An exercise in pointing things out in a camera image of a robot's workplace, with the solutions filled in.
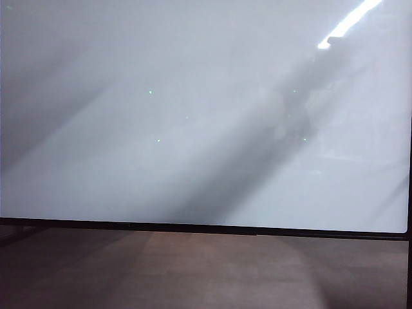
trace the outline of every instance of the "floor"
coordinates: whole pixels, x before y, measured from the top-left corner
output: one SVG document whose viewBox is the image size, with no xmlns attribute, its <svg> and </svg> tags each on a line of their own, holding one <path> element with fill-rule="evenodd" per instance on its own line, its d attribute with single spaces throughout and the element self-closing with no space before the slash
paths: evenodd
<svg viewBox="0 0 412 309">
<path fill-rule="evenodd" d="M 0 308 L 406 307 L 407 243 L 48 229 L 0 248 Z"/>
</svg>

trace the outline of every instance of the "white screen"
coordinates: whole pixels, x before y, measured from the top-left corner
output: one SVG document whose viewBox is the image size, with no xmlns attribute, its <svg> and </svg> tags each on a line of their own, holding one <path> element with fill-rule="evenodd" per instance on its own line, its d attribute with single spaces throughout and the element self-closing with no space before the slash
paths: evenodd
<svg viewBox="0 0 412 309">
<path fill-rule="evenodd" d="M 0 215 L 405 232 L 412 1 L 373 2 L 2 1 Z"/>
</svg>

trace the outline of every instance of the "wooden floor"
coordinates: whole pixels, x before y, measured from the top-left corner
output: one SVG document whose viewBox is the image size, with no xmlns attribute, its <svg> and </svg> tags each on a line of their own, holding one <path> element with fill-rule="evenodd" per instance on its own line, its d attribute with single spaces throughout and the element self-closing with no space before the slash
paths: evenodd
<svg viewBox="0 0 412 309">
<path fill-rule="evenodd" d="M 0 308 L 405 309 L 407 243 L 48 229 L 0 248 Z"/>
</svg>

